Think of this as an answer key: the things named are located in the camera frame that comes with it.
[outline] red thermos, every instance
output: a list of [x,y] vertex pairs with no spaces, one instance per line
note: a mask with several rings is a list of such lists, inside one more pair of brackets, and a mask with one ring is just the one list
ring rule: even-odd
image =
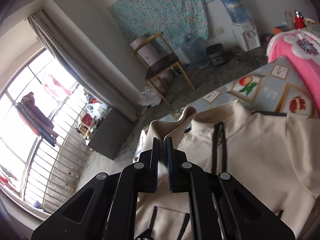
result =
[[297,29],[302,29],[302,28],[306,27],[304,24],[304,21],[303,21],[304,18],[303,18],[300,11],[294,11],[294,16],[295,16],[294,18],[296,20],[296,28]]

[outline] window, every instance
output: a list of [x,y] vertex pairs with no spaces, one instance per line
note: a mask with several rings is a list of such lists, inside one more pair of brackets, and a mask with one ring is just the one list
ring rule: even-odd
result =
[[[72,94],[57,99],[47,93],[42,85],[47,74]],[[35,135],[14,107],[30,92],[59,134],[55,147]],[[0,97],[0,168],[9,177],[10,189],[30,204],[43,202],[59,151],[85,104],[83,87],[47,50],[25,65]]]

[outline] black chair seat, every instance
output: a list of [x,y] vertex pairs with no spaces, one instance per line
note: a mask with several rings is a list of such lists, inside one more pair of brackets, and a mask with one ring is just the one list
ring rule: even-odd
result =
[[176,54],[170,53],[156,63],[154,63],[150,68],[147,70],[146,81],[150,78],[154,77],[161,71],[165,70],[167,67],[171,66],[173,63],[177,62],[179,59]]

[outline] gray curtain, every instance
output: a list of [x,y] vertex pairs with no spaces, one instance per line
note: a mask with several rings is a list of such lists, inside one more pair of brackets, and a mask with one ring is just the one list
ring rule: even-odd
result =
[[28,21],[46,49],[90,94],[118,109],[131,122],[137,120],[134,105],[82,54],[44,10],[29,16]]

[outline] black zipper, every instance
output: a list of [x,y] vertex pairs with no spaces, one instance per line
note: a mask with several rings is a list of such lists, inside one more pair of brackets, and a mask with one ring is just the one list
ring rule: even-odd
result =
[[223,122],[214,125],[212,136],[212,174],[227,171],[227,145]]

